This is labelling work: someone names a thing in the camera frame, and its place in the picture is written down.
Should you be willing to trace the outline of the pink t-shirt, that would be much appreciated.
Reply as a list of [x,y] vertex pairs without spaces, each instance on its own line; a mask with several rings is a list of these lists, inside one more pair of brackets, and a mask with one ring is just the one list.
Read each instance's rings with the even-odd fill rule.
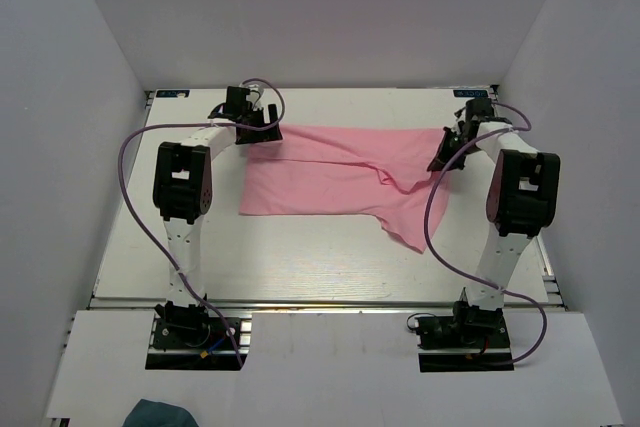
[[446,182],[427,169],[438,130],[286,125],[282,134],[249,147],[241,214],[369,215],[425,251],[449,200]]

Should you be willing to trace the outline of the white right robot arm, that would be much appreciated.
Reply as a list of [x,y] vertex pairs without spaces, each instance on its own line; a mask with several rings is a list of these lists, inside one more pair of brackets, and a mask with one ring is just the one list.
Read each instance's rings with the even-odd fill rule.
[[429,217],[445,173],[462,169],[466,157],[475,152],[482,151],[491,159],[494,171],[485,207],[489,232],[475,272],[467,274],[438,253],[434,255],[450,271],[468,280],[460,301],[488,312],[503,308],[522,253],[552,223],[561,167],[558,155],[542,152],[521,138],[522,132],[531,130],[525,116],[521,117],[524,124],[515,126],[498,116],[497,106],[487,97],[472,98],[455,113],[455,125],[444,129],[436,157],[428,166],[435,182],[424,214],[424,235],[427,248],[432,249]]

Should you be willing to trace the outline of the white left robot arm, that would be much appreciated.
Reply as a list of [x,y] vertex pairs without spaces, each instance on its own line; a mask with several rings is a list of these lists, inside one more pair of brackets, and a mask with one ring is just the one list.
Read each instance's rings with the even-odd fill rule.
[[209,114],[209,124],[179,142],[163,142],[157,152],[152,200],[167,235],[170,265],[167,300],[179,307],[206,297],[201,273],[201,231],[212,206],[212,161],[233,145],[283,139],[275,104],[261,105],[264,80],[229,86],[226,99]]

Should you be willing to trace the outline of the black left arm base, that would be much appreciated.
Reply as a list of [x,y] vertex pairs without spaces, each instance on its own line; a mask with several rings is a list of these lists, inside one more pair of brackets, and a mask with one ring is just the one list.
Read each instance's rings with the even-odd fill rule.
[[250,345],[251,320],[219,316],[203,306],[154,307],[145,369],[239,371]]

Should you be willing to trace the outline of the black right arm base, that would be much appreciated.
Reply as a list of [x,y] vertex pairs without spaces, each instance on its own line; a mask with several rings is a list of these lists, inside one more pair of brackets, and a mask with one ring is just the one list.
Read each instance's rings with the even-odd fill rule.
[[406,327],[418,338],[422,373],[507,372],[514,369],[503,310],[483,310],[465,296],[449,315],[428,312],[407,317]]

